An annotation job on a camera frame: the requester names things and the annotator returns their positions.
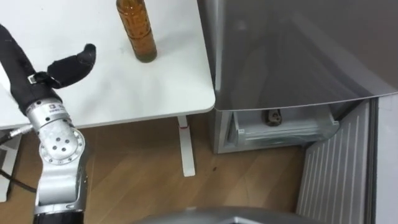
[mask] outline open freezer drawer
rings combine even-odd
[[[236,151],[291,146],[328,139],[339,128],[328,105],[286,108],[280,113],[282,124],[270,127],[261,110],[234,112],[228,142]]]

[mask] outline refrigerator door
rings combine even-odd
[[[218,110],[398,92],[398,1],[208,2]]]

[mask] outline glass bottle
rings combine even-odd
[[[116,7],[137,59],[153,61],[157,50],[144,0],[117,0]]]

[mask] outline white table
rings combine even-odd
[[[93,71],[57,91],[78,128],[177,116],[185,176],[195,175],[186,115],[212,109],[211,82],[196,0],[146,0],[158,49],[151,63],[135,59],[116,0],[22,0],[0,3],[7,27],[37,71],[97,46]],[[7,78],[0,69],[0,82]],[[28,120],[0,90],[0,129]]]

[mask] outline gray metal panel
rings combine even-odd
[[[326,223],[364,223],[368,101],[329,140],[307,150],[297,213]]]
[[[218,2],[216,109],[398,92],[398,1]]]
[[[379,99],[376,224],[398,222],[398,95]]]

